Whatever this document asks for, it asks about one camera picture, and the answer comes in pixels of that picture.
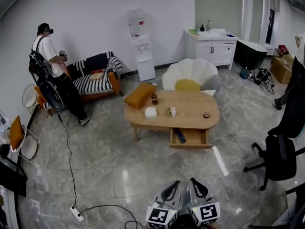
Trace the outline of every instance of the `white t-shirt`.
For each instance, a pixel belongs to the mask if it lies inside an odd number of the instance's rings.
[[[300,47],[298,48],[295,56],[297,60],[305,67],[304,64],[305,33],[298,35],[298,37],[300,38],[301,42],[300,42]]]
[[[41,36],[38,36],[33,44],[33,50],[36,50],[37,43]],[[45,60],[49,61],[51,58],[57,55],[56,50],[54,48],[53,42],[50,37],[45,37],[41,40],[38,52],[44,57]],[[52,76],[58,77],[61,76],[64,71],[61,69],[61,67],[57,63],[50,63],[51,69],[52,69]]]

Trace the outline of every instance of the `wooden coffee table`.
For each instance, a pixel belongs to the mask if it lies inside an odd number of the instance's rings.
[[[125,118],[134,129],[135,139],[138,141],[137,129],[170,130],[171,148],[211,148],[208,143],[208,129],[219,121],[219,109],[216,100],[201,92],[180,92],[180,91],[157,91],[158,104],[153,105],[151,99],[136,109],[126,105]],[[147,119],[144,111],[147,107],[155,106],[157,118]],[[167,109],[176,107],[178,115],[172,117],[167,114]],[[186,142],[181,143],[173,128],[179,128],[183,133]]]

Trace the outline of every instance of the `person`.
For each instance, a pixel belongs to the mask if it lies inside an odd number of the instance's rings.
[[[91,116],[86,114],[81,104],[81,97],[78,90],[67,76],[66,59],[63,56],[58,56],[54,48],[50,34],[53,30],[50,29],[47,23],[43,23],[38,27],[37,37],[33,43],[32,49],[35,51],[41,37],[44,37],[39,46],[38,52],[51,65],[52,83],[56,85],[56,90],[59,93],[63,103],[67,109],[75,115],[80,125],[84,125],[90,121]]]
[[[292,74],[289,84],[283,96],[274,100],[275,107],[278,110],[286,104],[289,92],[292,88],[302,86],[305,83],[305,33],[295,37],[297,45],[297,53],[295,55],[294,63],[292,65]]]

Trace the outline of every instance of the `black backpack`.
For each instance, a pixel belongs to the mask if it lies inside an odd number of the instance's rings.
[[[35,83],[39,86],[42,83],[46,82],[49,76],[52,73],[51,66],[44,59],[44,57],[38,52],[39,44],[44,37],[41,37],[37,43],[36,51],[33,50],[33,46],[31,49],[30,57],[30,65],[29,71],[35,81]]]

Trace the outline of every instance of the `sink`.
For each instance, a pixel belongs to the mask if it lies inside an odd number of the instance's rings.
[[[211,32],[211,31],[201,31],[199,32],[201,36],[204,37],[221,37],[222,33],[220,32]]]
[[[225,29],[211,29],[210,31],[201,31],[199,34],[203,37],[222,37],[225,36]]]

